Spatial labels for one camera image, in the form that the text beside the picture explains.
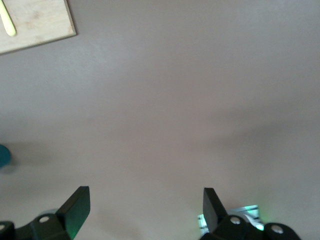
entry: light wood plank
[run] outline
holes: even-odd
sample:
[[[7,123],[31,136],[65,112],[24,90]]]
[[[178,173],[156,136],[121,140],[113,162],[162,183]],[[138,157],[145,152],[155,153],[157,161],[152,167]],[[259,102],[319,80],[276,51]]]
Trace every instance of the light wood plank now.
[[[9,36],[0,22],[0,54],[76,34],[66,0],[3,0],[16,29]]]

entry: yellow stick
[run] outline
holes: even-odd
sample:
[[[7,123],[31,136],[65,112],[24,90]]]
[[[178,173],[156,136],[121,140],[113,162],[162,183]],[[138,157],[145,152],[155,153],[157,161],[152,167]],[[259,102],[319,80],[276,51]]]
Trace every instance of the yellow stick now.
[[[0,16],[6,33],[11,37],[15,36],[17,32],[3,0],[0,0]]]

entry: screw head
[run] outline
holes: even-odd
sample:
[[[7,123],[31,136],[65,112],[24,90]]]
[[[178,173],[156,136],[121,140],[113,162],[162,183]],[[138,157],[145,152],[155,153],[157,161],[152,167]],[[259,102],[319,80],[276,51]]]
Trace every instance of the screw head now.
[[[43,224],[43,223],[45,223],[46,221],[48,221],[49,218],[50,218],[50,217],[48,217],[48,216],[43,216],[42,218],[39,219],[39,223]]]
[[[236,216],[231,217],[231,218],[230,218],[230,221],[231,221],[233,224],[237,224],[237,225],[241,223],[240,219],[237,218]]]
[[[271,226],[272,231],[274,231],[277,234],[283,234],[284,230],[282,229],[282,227],[278,226],[278,225],[272,225]]]

